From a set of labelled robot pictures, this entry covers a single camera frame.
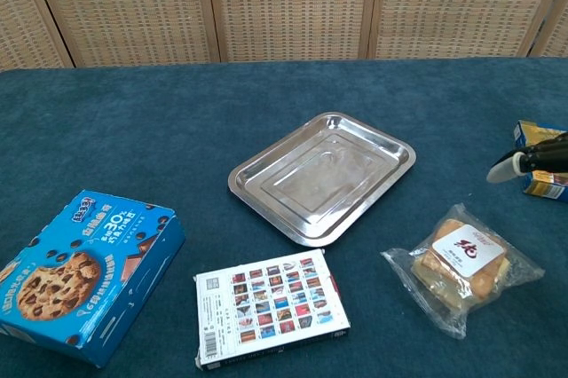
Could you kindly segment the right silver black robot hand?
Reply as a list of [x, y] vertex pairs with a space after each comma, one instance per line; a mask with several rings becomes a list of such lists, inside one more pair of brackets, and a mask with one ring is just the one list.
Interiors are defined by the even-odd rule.
[[489, 170], [486, 181], [499, 184], [533, 171], [567, 172], [567, 133], [503, 155]]

